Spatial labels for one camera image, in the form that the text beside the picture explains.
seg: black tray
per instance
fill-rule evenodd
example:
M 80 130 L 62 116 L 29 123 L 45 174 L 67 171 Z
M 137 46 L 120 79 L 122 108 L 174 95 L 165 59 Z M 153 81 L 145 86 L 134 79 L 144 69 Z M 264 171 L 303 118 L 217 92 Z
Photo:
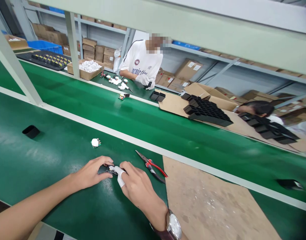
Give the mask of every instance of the black tray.
M 37 51 L 37 52 L 21 53 L 21 54 L 17 54 L 16 56 L 20 59 L 23 59 L 23 60 L 38 64 L 38 65 L 41 65 L 43 67 L 53 69 L 55 71 L 60 71 L 67 66 L 67 65 L 65 65 L 65 66 L 62 66 L 62 67 L 55 67 L 55 66 L 53 66 L 49 63 L 41 62 L 40 60 L 32 58 L 32 55 L 34 55 L 34 54 L 43 55 L 43 56 L 46 55 L 46 54 L 51 55 L 51 56 L 60 56 L 60 57 L 63 57 L 63 58 L 66 58 L 66 59 L 69 59 L 70 61 L 72 61 L 72 59 L 68 56 L 58 54 L 58 53 L 54 53 L 54 52 L 50 52 L 50 51 Z

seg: white glove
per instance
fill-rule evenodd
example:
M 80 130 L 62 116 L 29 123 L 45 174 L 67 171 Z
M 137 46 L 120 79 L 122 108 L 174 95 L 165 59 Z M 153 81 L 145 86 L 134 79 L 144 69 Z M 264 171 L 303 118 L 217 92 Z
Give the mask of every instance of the white glove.
M 149 88 L 147 88 L 146 90 L 152 90 L 155 87 L 155 82 L 152 82 L 151 86 Z
M 115 172 L 117 172 L 118 177 L 117 177 L 117 182 L 119 183 L 120 187 L 122 188 L 125 185 L 125 182 L 122 179 L 122 174 L 125 173 L 127 174 L 123 169 L 121 169 L 118 166 L 114 167 Z
M 143 86 L 147 86 L 149 84 L 149 78 L 145 74 L 138 75 L 135 81 L 141 83 Z

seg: label on box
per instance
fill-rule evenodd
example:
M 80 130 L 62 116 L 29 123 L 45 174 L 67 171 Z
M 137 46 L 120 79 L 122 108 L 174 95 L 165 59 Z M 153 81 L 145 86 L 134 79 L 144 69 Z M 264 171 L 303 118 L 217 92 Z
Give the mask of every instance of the label on box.
M 200 69 L 200 65 L 196 65 L 194 68 L 193 68 L 193 70 L 195 70 L 195 71 L 197 71 L 198 69 Z
M 194 64 L 195 64 L 194 62 L 190 62 L 187 66 L 192 67 L 192 66 L 194 66 Z

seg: blue plastic crate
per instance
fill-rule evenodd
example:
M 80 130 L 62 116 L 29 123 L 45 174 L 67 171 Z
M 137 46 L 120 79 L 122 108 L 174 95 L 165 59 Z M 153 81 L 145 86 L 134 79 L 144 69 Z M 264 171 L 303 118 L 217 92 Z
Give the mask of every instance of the blue plastic crate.
M 47 41 L 43 40 L 27 41 L 27 44 L 29 45 L 30 48 L 63 54 L 63 49 L 61 45 L 57 45 Z
M 190 49 L 194 49 L 194 50 L 200 50 L 199 46 L 191 45 L 191 44 L 188 44 L 188 43 L 183 43 L 183 42 L 180 42 L 180 41 L 175 41 L 174 40 L 174 41 L 172 41 L 172 44 L 179 45 L 179 46 L 186 47 L 186 48 L 190 48 Z
M 57 12 L 57 13 L 64 14 L 64 10 L 62 10 L 62 9 L 58 9 L 58 8 L 54 8 L 54 7 L 49 7 L 49 8 L 50 8 L 50 11 L 52 11 L 52 12 Z

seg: white t-shirt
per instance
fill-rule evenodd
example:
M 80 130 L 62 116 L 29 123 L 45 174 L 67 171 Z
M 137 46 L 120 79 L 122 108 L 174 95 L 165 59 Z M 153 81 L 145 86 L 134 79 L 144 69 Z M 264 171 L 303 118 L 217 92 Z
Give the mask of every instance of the white t-shirt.
M 150 82 L 155 82 L 162 59 L 162 53 L 148 53 L 146 51 L 145 40 L 137 40 L 127 51 L 119 69 L 121 71 L 128 70 L 137 75 L 145 74 Z

